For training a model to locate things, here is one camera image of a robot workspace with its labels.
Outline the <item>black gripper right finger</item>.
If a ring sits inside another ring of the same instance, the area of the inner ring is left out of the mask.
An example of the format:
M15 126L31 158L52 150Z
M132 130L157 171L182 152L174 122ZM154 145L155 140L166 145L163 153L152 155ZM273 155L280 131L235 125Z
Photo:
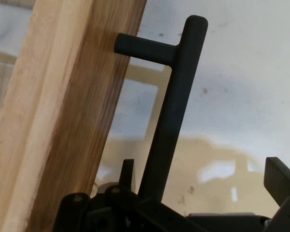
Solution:
M264 231L290 232L290 169L277 157L266 159L264 186L279 206Z

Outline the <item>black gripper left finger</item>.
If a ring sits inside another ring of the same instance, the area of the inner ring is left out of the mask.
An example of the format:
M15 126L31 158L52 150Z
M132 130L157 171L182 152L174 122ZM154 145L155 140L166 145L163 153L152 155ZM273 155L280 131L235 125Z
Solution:
M167 206L131 191L132 159L123 161L119 182L90 198L69 194L60 203L56 232L196 232L198 226Z

